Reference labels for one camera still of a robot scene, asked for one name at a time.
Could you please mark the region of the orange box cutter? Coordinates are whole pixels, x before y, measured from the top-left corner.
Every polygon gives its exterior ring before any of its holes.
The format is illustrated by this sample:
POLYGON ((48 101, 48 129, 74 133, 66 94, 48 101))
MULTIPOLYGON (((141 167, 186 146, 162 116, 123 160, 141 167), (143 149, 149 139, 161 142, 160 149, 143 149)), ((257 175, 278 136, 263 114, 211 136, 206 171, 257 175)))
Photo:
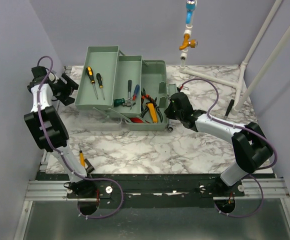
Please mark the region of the orange box cutter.
POLYGON ((146 108, 151 116, 152 122, 157 124, 158 123, 158 116, 157 116, 154 104, 151 102, 148 102, 148 103, 146 103, 146 108))

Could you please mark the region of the yellow black screwdriver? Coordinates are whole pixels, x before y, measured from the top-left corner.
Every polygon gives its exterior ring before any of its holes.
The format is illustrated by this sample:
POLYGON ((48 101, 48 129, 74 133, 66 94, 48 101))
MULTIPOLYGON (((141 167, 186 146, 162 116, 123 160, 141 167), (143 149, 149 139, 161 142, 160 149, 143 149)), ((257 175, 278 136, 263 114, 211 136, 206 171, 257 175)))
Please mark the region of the yellow black screwdriver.
POLYGON ((97 79, 97 82, 98 82, 99 88, 100 88, 100 90, 101 90, 102 97, 103 97, 103 99, 105 100, 106 98, 105 98, 105 94, 104 94, 103 78, 102 78, 102 76, 101 76, 100 73, 97 73, 97 74, 96 74, 96 79, 97 79))
POLYGON ((97 93, 96 86, 95 86, 96 81, 94 79, 93 70, 92 70, 92 68, 90 66, 87 66, 86 69, 85 69, 85 72, 86 72, 86 74, 87 74, 87 76, 89 78, 90 83, 93 86, 93 90, 94 90, 94 93, 95 93, 95 97, 98 100, 99 97, 98 97, 98 93, 97 93))

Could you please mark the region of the orange long nose pliers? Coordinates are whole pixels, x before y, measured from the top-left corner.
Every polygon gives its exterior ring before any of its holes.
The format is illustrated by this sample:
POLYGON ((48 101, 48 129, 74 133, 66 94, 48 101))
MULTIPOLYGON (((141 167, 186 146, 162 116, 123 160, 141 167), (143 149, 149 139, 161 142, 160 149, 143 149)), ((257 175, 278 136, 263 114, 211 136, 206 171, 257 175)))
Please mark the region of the orange long nose pliers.
POLYGON ((157 98, 152 98, 149 94, 146 94, 146 90, 143 88, 143 90, 141 91, 141 111, 144 110, 144 101, 145 99, 149 100, 150 103, 152 103, 154 105, 154 107, 157 107, 157 98))

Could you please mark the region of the green tool box clear lid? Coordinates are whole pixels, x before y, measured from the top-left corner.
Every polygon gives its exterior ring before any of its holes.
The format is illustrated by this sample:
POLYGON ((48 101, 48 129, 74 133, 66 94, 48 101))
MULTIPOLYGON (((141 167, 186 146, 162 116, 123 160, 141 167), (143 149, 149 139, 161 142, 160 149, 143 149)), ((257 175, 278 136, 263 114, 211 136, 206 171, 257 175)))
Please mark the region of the green tool box clear lid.
POLYGON ((176 86, 167 81, 167 66, 163 60, 144 60, 141 55, 125 55, 119 46, 89 46, 83 65, 82 75, 74 102, 78 118, 86 128, 96 131, 108 131, 112 123, 125 122, 132 131, 168 130, 171 120, 164 111, 169 105, 169 98, 176 92, 176 86), (98 99, 86 74, 86 67, 93 71, 98 99), (105 100, 97 81, 97 73, 102 76, 105 100), (140 90, 132 108, 114 107, 115 99, 128 98, 128 80, 132 80, 131 96, 135 86, 140 90), (153 99, 162 113, 162 122, 153 123, 150 114, 141 117, 141 91, 153 99), (133 123, 130 118, 140 118, 149 123, 133 123))

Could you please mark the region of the blue handle screwdriver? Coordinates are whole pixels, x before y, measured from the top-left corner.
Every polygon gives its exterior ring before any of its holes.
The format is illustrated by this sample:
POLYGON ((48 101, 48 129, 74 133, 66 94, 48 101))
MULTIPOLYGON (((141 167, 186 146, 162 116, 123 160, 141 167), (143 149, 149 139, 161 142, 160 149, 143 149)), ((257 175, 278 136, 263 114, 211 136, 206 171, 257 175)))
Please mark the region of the blue handle screwdriver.
POLYGON ((131 109, 132 109, 133 105, 134 105, 135 102, 136 102, 136 98, 137 98, 137 96, 138 96, 139 91, 140 91, 140 85, 137 84, 137 85, 135 86, 135 89, 134 89, 134 92, 133 92, 133 95, 132 95, 132 102, 131 102, 131 107, 130 107, 131 109))

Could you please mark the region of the green handle screwdriver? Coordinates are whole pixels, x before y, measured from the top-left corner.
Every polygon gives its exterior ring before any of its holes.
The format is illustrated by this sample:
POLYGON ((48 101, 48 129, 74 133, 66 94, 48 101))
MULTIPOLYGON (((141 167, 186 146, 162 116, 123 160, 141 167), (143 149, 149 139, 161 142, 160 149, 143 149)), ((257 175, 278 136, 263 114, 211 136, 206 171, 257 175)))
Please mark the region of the green handle screwdriver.
POLYGON ((113 101, 113 106, 114 107, 124 106, 128 100, 129 99, 125 99, 125 98, 117 98, 113 101))

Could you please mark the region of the small black claw hammer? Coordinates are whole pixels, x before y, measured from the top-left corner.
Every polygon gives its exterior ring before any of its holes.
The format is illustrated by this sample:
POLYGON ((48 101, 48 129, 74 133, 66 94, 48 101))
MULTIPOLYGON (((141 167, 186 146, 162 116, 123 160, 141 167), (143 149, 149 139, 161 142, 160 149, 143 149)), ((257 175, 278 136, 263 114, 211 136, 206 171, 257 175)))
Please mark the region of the small black claw hammer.
POLYGON ((132 107, 132 80, 129 79, 127 82, 127 92, 128 92, 128 98, 124 100, 124 103, 122 104, 124 107, 132 107))

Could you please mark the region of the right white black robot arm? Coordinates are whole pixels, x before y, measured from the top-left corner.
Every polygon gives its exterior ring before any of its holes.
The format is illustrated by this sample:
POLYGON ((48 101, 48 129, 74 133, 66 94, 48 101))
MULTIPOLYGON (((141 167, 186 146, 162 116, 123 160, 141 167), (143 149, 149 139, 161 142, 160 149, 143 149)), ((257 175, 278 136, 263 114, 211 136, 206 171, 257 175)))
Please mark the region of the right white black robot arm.
POLYGON ((215 191, 221 196, 232 192, 234 184, 254 173, 274 153, 257 123, 235 125, 213 117, 206 111, 194 110, 183 92, 170 97, 169 106, 164 113, 167 118, 180 121, 187 129, 206 133, 232 144, 235 162, 220 174, 215 183, 215 191))

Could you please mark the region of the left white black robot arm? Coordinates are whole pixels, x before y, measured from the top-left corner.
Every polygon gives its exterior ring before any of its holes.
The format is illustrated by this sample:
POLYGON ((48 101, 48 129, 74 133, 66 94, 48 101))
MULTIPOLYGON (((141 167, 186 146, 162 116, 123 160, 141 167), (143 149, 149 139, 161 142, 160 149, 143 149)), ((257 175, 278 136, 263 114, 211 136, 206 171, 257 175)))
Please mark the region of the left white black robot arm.
POLYGON ((73 103, 74 99, 70 95, 78 85, 68 77, 65 77, 68 82, 62 81, 41 65, 33 67, 31 72, 33 79, 27 89, 32 94, 33 104, 30 112, 23 116, 25 124, 37 146, 61 163, 69 177, 68 187, 73 190, 79 186, 78 191, 84 197, 92 197, 96 185, 86 180, 86 168, 71 150, 68 131, 53 106, 53 98, 65 104, 73 103))

